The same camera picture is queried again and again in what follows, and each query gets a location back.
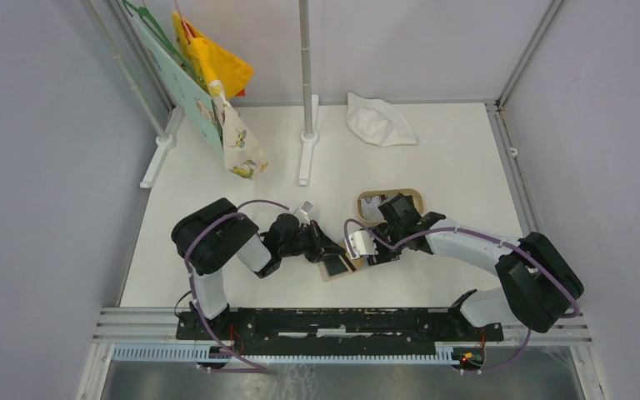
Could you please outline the grey vertical pole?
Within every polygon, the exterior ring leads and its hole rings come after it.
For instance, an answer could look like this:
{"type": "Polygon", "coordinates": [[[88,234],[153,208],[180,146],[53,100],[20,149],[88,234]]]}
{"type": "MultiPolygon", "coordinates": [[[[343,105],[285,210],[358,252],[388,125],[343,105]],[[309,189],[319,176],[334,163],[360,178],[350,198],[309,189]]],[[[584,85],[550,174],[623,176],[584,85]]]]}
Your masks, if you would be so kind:
{"type": "Polygon", "coordinates": [[[310,57],[310,37],[309,37],[309,1],[298,1],[301,59],[302,59],[302,95],[304,113],[303,140],[314,141],[313,131],[313,100],[311,82],[311,57],[310,57]]]}

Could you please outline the beige oval tray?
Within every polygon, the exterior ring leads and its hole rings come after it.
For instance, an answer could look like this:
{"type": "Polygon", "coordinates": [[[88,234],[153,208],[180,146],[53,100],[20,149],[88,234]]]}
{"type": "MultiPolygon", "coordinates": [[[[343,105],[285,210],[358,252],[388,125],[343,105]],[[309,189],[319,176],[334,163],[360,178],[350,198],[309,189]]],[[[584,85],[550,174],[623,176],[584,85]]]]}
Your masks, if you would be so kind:
{"type": "Polygon", "coordinates": [[[360,222],[367,224],[368,226],[375,226],[378,225],[379,223],[383,223],[384,219],[381,222],[367,222],[366,220],[364,220],[362,218],[362,213],[360,211],[359,208],[359,199],[360,198],[364,198],[364,197],[371,197],[371,196],[381,196],[382,200],[387,200],[391,197],[394,197],[395,195],[398,194],[402,194],[404,196],[406,196],[407,198],[410,198],[412,200],[412,204],[413,206],[418,210],[419,213],[423,214],[425,211],[425,204],[423,201],[423,196],[415,189],[411,189],[411,188],[400,188],[400,189],[385,189],[385,190],[375,190],[375,191],[365,191],[365,192],[361,192],[358,196],[357,196],[357,201],[356,201],[356,209],[357,209],[357,215],[358,215],[358,219],[360,222]]]}

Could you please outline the white left rack foot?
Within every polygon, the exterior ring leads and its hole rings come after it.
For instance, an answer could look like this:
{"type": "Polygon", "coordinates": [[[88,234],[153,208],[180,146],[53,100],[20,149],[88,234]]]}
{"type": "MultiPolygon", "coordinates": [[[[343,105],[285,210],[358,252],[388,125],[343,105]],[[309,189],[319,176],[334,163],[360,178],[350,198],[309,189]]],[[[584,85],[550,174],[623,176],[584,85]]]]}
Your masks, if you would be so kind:
{"type": "Polygon", "coordinates": [[[152,155],[152,159],[142,177],[142,180],[139,183],[140,188],[153,188],[158,179],[158,175],[162,170],[167,155],[177,144],[178,129],[183,122],[184,117],[185,112],[181,106],[176,106],[172,110],[164,131],[166,136],[164,138],[156,138],[157,148],[152,155]]]}

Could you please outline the black VIP card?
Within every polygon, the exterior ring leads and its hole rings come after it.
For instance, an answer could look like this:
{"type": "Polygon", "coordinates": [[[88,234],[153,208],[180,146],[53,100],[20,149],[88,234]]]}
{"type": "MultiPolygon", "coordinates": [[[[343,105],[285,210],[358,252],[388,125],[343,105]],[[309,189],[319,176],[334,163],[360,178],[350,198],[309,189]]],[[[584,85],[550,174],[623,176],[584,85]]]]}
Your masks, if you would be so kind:
{"type": "Polygon", "coordinates": [[[343,257],[332,257],[332,258],[326,259],[323,263],[324,263],[327,275],[330,278],[336,277],[351,271],[348,265],[344,262],[343,257]]]}

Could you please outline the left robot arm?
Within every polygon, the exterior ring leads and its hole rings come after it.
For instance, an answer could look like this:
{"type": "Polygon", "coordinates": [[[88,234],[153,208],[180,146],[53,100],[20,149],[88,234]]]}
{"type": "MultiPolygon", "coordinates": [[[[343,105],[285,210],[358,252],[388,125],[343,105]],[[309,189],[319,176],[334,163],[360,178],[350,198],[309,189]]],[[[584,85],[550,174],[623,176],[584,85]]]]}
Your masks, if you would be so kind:
{"type": "Polygon", "coordinates": [[[258,278],[275,273],[285,258],[346,267],[347,251],[304,215],[308,202],[279,214],[266,232],[227,198],[222,197],[186,216],[171,239],[183,259],[191,286],[192,305],[199,314],[196,327],[208,339],[228,330],[229,303],[223,288],[223,267],[237,258],[258,278]]]}

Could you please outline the white pole base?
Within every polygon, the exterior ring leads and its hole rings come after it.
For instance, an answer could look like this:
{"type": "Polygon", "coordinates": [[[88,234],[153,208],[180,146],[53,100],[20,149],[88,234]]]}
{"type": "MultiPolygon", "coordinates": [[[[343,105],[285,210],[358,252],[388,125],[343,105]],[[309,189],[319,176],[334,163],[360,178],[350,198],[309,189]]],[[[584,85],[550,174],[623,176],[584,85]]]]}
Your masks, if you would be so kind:
{"type": "Polygon", "coordinates": [[[302,151],[298,167],[297,183],[307,186],[310,183],[314,148],[319,142],[317,131],[319,96],[311,94],[303,105],[304,128],[301,133],[302,151]]]}

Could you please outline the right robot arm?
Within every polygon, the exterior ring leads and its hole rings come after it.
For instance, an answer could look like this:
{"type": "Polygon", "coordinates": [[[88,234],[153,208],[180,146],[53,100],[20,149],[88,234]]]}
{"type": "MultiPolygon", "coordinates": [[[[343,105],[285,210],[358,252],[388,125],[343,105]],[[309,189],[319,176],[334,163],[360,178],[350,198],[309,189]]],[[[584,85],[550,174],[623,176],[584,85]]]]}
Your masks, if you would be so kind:
{"type": "Polygon", "coordinates": [[[421,214],[399,193],[378,205],[382,222],[346,232],[352,259],[368,264],[397,260],[409,249],[457,259],[497,277],[499,286],[472,290],[456,300],[448,330],[468,340],[492,323],[521,323],[546,333],[561,319],[580,313],[584,286],[553,243],[540,232],[510,237],[479,231],[437,212],[421,214]]]}

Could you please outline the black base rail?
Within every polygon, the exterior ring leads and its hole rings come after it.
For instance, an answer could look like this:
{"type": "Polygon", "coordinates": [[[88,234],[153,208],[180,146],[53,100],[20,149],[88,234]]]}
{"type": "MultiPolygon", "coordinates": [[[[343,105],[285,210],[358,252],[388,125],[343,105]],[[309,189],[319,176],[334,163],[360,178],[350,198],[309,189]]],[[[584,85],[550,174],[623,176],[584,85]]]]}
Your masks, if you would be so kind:
{"type": "Polygon", "coordinates": [[[500,342],[500,324],[474,327],[452,308],[234,308],[203,323],[177,312],[178,340],[217,335],[243,356],[423,356],[436,343],[500,342]]]}

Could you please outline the teal printed hanging cloth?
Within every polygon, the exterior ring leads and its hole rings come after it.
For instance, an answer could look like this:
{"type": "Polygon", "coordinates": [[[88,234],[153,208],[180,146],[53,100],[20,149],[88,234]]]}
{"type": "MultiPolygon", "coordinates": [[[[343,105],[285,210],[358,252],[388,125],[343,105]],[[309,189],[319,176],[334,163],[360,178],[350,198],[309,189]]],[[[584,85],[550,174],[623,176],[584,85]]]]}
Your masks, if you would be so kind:
{"type": "Polygon", "coordinates": [[[168,93],[183,108],[191,124],[211,149],[223,154],[221,128],[211,96],[200,86],[192,65],[176,49],[153,15],[143,6],[124,1],[137,35],[168,93]]]}

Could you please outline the white crumpled cloth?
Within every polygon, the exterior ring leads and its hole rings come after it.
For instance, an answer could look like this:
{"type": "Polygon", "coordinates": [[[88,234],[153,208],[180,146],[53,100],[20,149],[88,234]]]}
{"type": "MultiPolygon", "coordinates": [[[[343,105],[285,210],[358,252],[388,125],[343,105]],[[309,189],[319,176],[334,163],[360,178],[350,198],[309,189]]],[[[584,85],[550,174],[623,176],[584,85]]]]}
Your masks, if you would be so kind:
{"type": "Polygon", "coordinates": [[[347,93],[346,123],[363,142],[380,148],[415,146],[418,139],[409,121],[392,104],[347,93]]]}

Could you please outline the beige card holder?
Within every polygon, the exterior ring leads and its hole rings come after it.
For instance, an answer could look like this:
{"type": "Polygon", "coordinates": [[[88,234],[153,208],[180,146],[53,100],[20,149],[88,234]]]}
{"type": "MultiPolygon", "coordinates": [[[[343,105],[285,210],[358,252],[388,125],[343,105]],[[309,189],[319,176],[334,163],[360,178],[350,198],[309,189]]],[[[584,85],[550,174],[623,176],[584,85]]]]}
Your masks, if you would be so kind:
{"type": "Polygon", "coordinates": [[[356,260],[350,259],[347,255],[331,257],[318,264],[325,283],[345,278],[354,273],[359,273],[369,268],[369,265],[362,258],[356,260]]]}

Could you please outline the silver VIP card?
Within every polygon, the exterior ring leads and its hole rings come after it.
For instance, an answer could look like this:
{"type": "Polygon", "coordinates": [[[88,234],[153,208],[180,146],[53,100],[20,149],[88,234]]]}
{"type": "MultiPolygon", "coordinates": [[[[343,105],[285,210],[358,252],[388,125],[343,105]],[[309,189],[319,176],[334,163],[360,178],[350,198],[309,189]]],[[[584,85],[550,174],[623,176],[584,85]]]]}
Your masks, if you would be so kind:
{"type": "Polygon", "coordinates": [[[359,208],[362,213],[362,218],[370,223],[380,223],[383,220],[383,215],[379,210],[382,201],[381,196],[360,198],[359,208]]]}

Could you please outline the white printed hanging cloth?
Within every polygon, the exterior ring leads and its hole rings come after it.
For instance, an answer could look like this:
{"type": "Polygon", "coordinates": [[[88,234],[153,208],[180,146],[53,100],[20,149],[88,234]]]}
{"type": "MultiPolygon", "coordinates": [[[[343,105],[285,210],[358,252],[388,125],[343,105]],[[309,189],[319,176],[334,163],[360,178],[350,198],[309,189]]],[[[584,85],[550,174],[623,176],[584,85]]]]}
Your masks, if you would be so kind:
{"type": "Polygon", "coordinates": [[[252,180],[268,166],[262,145],[227,100],[222,83],[214,80],[209,88],[221,128],[224,166],[229,172],[252,180]]]}

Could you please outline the yellow hanging cloth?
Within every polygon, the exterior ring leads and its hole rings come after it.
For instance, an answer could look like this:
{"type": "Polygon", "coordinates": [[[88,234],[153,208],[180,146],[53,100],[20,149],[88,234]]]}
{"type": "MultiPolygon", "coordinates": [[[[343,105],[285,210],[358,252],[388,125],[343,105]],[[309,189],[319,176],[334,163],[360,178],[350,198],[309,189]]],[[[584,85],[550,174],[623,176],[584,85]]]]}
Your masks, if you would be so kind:
{"type": "Polygon", "coordinates": [[[213,98],[246,95],[254,74],[249,64],[199,32],[178,11],[172,13],[172,23],[182,55],[192,65],[194,79],[204,90],[213,98]]]}

